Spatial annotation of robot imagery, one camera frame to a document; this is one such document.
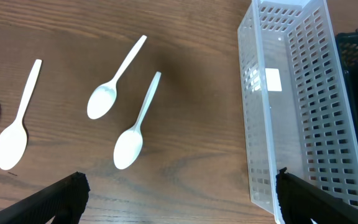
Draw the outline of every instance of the spoon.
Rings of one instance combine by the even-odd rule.
[[[122,65],[118,68],[118,71],[111,81],[97,87],[91,95],[88,102],[88,117],[91,119],[98,119],[105,115],[117,98],[117,81],[124,73],[125,69],[129,66],[136,54],[146,41],[146,36],[143,35],[133,46],[128,53]]]
[[[0,134],[0,168],[3,170],[12,169],[20,161],[27,145],[27,133],[24,129],[23,118],[37,82],[41,64],[42,60],[35,61],[24,87],[16,119]]]
[[[143,138],[142,133],[140,132],[140,125],[142,124],[147,109],[152,102],[160,77],[160,72],[157,72],[154,75],[135,125],[127,131],[124,131],[117,140],[116,147],[114,148],[114,164],[118,169],[125,169],[129,167],[136,160],[140,150],[142,149]]]

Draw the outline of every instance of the plastic utensil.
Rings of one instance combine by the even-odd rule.
[[[24,87],[16,119],[0,134],[0,168],[3,170],[12,169],[20,161],[27,145],[27,133],[24,129],[23,118],[37,82],[41,64],[41,60],[35,61]]]
[[[136,160],[142,149],[143,138],[142,133],[140,132],[140,126],[146,115],[147,109],[152,102],[160,77],[160,72],[157,72],[154,75],[135,125],[127,131],[124,131],[117,140],[116,147],[114,148],[114,164],[118,169],[129,167]]]
[[[117,81],[124,73],[125,69],[129,66],[132,60],[135,58],[143,43],[146,41],[146,36],[143,35],[133,46],[127,57],[123,61],[122,65],[118,68],[118,71],[114,78],[109,82],[97,87],[91,95],[88,102],[87,112],[88,117],[91,119],[98,119],[105,115],[117,98]]]

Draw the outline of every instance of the perforated basket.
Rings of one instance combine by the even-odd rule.
[[[252,1],[238,29],[251,200],[281,168],[358,208],[358,146],[324,0]]]

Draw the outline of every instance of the wood grain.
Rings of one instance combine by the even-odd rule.
[[[336,32],[358,27],[358,1],[328,3]],[[0,170],[0,210],[80,171],[91,187],[82,223],[274,223],[249,197],[237,49],[249,4],[0,1],[0,132],[15,118],[34,60],[44,60],[25,116],[26,152]],[[92,91],[143,34],[114,107],[88,119]],[[157,70],[143,150],[117,170],[115,142],[135,122]]]

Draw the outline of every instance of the white sticker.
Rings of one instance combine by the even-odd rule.
[[[277,68],[266,68],[267,91],[283,91],[281,88],[280,72]]]

